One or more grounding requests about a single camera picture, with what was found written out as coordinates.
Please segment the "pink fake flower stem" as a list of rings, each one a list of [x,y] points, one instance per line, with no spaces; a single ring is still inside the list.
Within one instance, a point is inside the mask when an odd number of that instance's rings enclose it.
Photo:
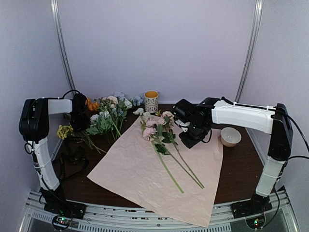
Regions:
[[[204,189],[204,185],[180,153],[179,144],[176,142],[176,134],[173,131],[175,124],[174,114],[170,111],[161,112],[159,110],[154,115],[159,117],[155,125],[156,134],[154,137],[157,154],[171,157],[201,189]]]
[[[166,162],[163,158],[164,156],[171,157],[176,162],[176,164],[179,165],[179,167],[186,171],[183,165],[166,147],[166,145],[171,144],[174,145],[175,149],[177,149],[177,144],[175,142],[175,134],[172,130],[172,122],[173,120],[169,116],[161,117],[158,120],[146,119],[145,117],[142,117],[140,121],[140,127],[143,138],[151,142],[155,153],[157,154],[169,177],[171,178],[177,189],[180,191],[180,193],[184,194],[184,190],[173,176],[172,172],[166,165]]]

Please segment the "white fake flower stem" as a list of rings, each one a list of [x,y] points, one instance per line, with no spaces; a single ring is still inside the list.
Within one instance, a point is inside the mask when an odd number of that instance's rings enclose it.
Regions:
[[[150,117],[151,117],[151,114],[150,112],[148,111],[145,111],[143,108],[138,108],[137,110],[135,110],[133,112],[133,114],[137,115],[137,116],[140,116],[140,124],[141,124],[141,127],[144,129],[146,128],[146,124],[147,122],[150,120]]]

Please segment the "pink wrapping paper sheet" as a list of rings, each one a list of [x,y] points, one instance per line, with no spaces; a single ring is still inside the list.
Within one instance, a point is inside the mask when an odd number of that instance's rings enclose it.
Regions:
[[[157,213],[200,227],[210,224],[223,162],[220,130],[208,143],[187,148],[180,139],[180,153],[204,185],[201,189],[169,156],[166,165],[184,190],[181,194],[160,162],[151,142],[141,133],[137,119],[112,145],[88,174],[97,185]]]

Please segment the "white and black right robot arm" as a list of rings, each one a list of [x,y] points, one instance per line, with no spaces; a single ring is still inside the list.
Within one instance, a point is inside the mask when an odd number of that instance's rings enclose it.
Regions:
[[[255,189],[248,201],[248,210],[258,213],[266,205],[285,162],[291,155],[293,128],[284,104],[256,106],[232,102],[225,97],[207,97],[199,104],[186,99],[172,109],[176,123],[183,128],[179,138],[187,148],[204,140],[213,125],[229,125],[259,131],[269,136],[268,158]]]

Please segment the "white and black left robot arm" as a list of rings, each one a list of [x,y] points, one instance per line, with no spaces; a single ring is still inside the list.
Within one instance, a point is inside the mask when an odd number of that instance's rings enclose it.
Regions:
[[[24,102],[19,132],[26,142],[25,150],[32,155],[34,167],[44,190],[56,190],[60,186],[48,149],[49,116],[69,114],[74,132],[82,132],[90,126],[86,115],[87,97],[77,92],[72,99],[39,98]]]

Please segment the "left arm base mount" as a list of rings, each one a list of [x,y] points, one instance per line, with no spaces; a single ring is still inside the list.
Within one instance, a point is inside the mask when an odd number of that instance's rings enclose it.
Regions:
[[[86,205],[82,203],[69,202],[69,206],[64,205],[52,205],[46,203],[44,210],[57,215],[65,216],[67,218],[83,219]]]

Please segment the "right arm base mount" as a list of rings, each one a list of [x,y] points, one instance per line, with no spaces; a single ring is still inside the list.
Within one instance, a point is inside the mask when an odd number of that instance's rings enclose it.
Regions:
[[[266,203],[264,206],[260,206],[251,201],[236,202],[231,204],[230,207],[234,219],[261,214],[273,208],[271,203]]]

